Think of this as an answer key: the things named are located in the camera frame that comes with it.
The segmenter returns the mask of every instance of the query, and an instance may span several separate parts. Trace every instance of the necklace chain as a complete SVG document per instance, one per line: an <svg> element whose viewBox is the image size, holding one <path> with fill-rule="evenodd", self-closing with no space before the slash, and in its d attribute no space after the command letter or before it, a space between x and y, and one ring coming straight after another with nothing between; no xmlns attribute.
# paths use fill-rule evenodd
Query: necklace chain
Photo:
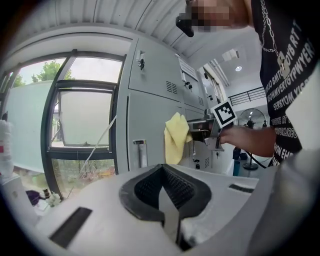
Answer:
<svg viewBox="0 0 320 256"><path fill-rule="evenodd" d="M263 16L262 42L260 41L261 47L262 47L262 49L264 51L269 52L269 53L275 53L277 55L277 57L279 57L279 52L277 50L277 45L276 45L276 42L275 42L275 35L274 35L273 30L271 29L271 21L270 21L269 16L268 16L268 11L267 11L267 8L266 8L265 0L260 0L260 2L261 2L262 16ZM273 49L265 48L265 33L266 33L266 28L267 28L266 24L269 27L269 33L270 33L270 36L272 38Z"/></svg>

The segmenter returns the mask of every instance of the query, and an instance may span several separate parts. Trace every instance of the black t-shirt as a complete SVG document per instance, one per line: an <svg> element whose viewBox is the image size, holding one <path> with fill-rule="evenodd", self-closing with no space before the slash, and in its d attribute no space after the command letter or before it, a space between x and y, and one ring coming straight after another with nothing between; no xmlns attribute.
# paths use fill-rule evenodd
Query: black t-shirt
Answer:
<svg viewBox="0 0 320 256"><path fill-rule="evenodd" d="M262 50L260 78L266 93L270 125L274 127L277 134L270 165L278 165L302 148L297 133L286 116L286 109L302 91L318 61L316 49L308 33L304 32L305 24L299 22L301 20L299 13L298 18L295 17L295 13L284 14L283 11L286 9L280 10L276 4L276 1L265 0L277 50L285 56L290 72L284 78L276 53ZM300 6L306 3L291 2L291 5ZM264 18L261 0L252 0L251 8L254 29L262 42ZM273 49L273 41L267 23L264 40L264 47Z"/></svg>

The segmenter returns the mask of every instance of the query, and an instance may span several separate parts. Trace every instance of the white bottle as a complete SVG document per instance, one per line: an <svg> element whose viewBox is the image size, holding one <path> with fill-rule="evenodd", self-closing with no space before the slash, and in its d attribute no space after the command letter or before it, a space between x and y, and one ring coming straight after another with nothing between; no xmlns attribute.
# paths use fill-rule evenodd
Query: white bottle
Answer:
<svg viewBox="0 0 320 256"><path fill-rule="evenodd" d="M0 120L0 173L3 178L9 178L13 171L11 124L5 120Z"/></svg>

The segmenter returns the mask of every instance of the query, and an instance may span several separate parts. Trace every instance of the fan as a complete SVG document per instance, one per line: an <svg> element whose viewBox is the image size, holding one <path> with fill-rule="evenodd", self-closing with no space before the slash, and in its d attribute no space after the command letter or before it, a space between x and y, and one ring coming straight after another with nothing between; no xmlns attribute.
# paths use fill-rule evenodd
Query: fan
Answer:
<svg viewBox="0 0 320 256"><path fill-rule="evenodd" d="M265 127L266 122L265 115L256 108L249 108L243 111L238 118L238 126L246 126L255 130ZM243 168L250 171L258 169L258 165L252 163L252 155L250 156L250 163L245 163Z"/></svg>

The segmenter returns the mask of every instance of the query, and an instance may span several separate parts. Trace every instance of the black cable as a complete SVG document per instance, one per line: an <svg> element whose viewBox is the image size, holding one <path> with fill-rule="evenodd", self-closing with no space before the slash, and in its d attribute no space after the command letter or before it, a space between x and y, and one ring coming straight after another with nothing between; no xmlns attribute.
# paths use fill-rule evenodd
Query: black cable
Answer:
<svg viewBox="0 0 320 256"><path fill-rule="evenodd" d="M258 165L260 165L262 168L267 169L267 167L265 167L263 164L261 164L258 160L256 160L252 154L250 154L248 151L245 151L252 159L253 161L255 161Z"/></svg>

